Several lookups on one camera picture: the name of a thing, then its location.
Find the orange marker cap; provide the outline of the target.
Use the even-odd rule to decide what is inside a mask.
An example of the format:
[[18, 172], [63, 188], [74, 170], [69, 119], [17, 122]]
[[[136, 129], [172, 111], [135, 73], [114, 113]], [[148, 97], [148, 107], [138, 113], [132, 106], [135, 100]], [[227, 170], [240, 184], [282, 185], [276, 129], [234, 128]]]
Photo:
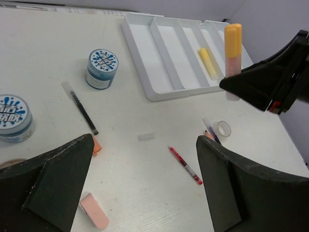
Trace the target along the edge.
[[93, 156], [96, 156], [98, 152], [102, 149], [102, 147], [100, 146], [94, 135], [92, 136], [92, 138], [94, 141]]

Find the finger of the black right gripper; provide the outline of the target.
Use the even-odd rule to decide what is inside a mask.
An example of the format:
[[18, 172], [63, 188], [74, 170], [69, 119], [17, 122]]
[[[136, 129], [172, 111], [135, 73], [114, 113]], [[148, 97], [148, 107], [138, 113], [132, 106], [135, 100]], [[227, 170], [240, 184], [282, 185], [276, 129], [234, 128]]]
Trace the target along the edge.
[[296, 100], [307, 103], [308, 31], [300, 30], [279, 52], [226, 77], [219, 86], [261, 111], [288, 111]]

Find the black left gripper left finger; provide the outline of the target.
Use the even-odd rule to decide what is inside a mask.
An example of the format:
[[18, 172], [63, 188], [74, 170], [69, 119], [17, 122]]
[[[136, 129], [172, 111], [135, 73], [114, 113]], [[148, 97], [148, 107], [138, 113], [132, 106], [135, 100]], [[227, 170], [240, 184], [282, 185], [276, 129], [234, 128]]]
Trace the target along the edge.
[[69, 232], [93, 155], [84, 134], [0, 171], [2, 232]]

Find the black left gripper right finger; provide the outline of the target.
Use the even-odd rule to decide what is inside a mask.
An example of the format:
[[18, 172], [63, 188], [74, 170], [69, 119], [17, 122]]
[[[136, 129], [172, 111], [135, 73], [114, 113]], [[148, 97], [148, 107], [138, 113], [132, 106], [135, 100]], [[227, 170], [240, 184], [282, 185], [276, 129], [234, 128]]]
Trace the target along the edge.
[[308, 231], [308, 178], [266, 167], [206, 136], [196, 148], [216, 232]]

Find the orange marker pen body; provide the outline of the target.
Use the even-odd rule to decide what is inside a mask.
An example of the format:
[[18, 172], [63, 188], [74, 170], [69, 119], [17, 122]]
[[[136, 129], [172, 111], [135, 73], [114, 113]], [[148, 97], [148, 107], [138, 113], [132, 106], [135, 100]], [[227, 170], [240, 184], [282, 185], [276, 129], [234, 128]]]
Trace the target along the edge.
[[208, 130], [205, 130], [204, 134], [205, 134], [205, 136], [207, 136], [208, 138], [210, 138], [214, 141], [218, 140], [217, 135], [212, 131], [209, 132]]

